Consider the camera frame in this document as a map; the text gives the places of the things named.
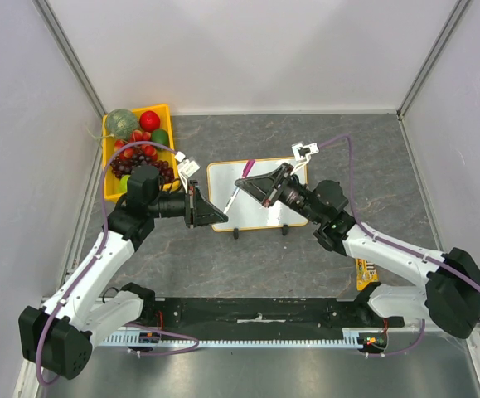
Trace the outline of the pink capped whiteboard marker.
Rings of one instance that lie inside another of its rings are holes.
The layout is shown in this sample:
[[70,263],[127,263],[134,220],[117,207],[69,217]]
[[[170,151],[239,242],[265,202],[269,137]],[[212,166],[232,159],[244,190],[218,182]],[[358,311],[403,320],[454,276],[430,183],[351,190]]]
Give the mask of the pink capped whiteboard marker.
[[[244,166],[244,169],[242,171],[242,174],[241,174],[240,178],[244,179],[244,178],[248,177],[248,175],[249,175],[249,173],[250,173],[250,171],[251,171],[251,169],[254,165],[255,165],[255,160],[254,159],[248,160],[247,163]],[[240,191],[240,189],[237,186],[235,186],[234,191],[232,192],[232,194],[231,194],[229,200],[227,201],[227,203],[225,204],[225,208],[223,210],[223,212],[225,214],[227,214],[228,211],[230,210],[230,208],[232,207],[233,202],[235,201],[237,195],[239,194],[239,191]]]

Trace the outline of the yellow framed whiteboard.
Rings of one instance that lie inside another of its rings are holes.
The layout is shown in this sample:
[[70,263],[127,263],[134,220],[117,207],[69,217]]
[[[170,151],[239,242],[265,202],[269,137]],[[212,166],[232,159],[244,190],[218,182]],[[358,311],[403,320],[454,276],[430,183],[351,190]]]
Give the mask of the yellow framed whiteboard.
[[215,232],[279,228],[285,235],[291,227],[305,226],[308,219],[279,200],[266,205],[274,176],[283,164],[296,165],[292,157],[258,158],[210,163],[207,185],[210,202],[228,217],[212,226]]

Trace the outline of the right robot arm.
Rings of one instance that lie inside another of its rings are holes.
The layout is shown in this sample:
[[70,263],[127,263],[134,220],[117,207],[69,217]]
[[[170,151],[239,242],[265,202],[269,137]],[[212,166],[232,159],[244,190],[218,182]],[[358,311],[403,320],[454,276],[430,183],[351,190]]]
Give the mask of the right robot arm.
[[235,186],[265,208],[279,202],[311,221],[325,250],[369,261],[409,281],[407,286],[368,289],[354,305],[359,324],[419,318],[457,338],[471,335],[480,323],[480,269],[467,251],[429,250],[375,231],[346,211],[349,201],[339,182],[323,180],[309,189],[292,171],[284,163],[270,173],[240,178]]

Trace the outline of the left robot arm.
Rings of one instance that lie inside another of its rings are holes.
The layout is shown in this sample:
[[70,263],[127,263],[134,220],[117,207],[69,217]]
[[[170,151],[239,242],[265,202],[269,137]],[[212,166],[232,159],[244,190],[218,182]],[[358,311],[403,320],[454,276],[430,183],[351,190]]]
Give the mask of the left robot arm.
[[37,380],[49,386],[48,370],[67,380],[77,377],[93,350],[122,326],[147,326],[156,317],[154,292],[136,284],[123,287],[99,307],[95,301],[120,267],[130,259],[160,218],[182,218],[191,229],[223,223],[227,215],[201,194],[192,175],[193,160],[178,167],[180,192],[163,192],[156,167],[139,166],[129,177],[125,194],[104,214],[104,228],[77,270],[39,308],[19,316],[22,354],[36,367]]

